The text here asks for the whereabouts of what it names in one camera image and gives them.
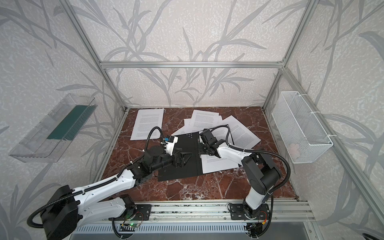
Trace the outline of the blue and black file folder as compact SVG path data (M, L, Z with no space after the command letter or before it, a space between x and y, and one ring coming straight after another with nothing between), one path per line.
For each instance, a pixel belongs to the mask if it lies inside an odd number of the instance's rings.
M198 132L176 135L174 146L175 163L158 172L158 181L170 181L203 175L202 159L199 152L200 135Z

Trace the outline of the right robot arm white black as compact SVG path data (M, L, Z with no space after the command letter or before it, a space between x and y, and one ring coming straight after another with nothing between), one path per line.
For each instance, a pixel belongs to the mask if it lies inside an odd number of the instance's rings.
M242 149L227 140L218 140L214 137L213 130L209 129L203 130L200 137L204 154L231 160L243 167L251 186L244 200L245 209L249 211L260 209L282 177L279 167L269 156L270 153Z

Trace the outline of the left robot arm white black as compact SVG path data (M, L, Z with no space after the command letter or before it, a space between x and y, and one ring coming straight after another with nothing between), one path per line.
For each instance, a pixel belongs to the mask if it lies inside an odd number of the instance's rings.
M112 177L75 189L68 185L57 189L46 208L39 212L47 239L62 240L81 225L121 217L133 207L131 201L121 198L105 204L102 201L146 182L160 169L182 168L191 157L193 153L181 148L169 154L162 147L154 146Z

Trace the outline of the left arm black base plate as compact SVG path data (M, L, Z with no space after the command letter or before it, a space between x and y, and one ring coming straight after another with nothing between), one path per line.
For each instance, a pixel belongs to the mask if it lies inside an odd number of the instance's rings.
M123 221L148 221L150 218L152 205L141 204L128 207L118 218Z

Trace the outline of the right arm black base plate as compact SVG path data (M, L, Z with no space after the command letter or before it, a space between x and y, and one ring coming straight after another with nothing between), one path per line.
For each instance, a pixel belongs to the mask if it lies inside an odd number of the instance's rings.
M271 211L268 204L261 204L253 210L245 201L241 204L229 203L227 205L231 220L260 220L262 222L269 220Z

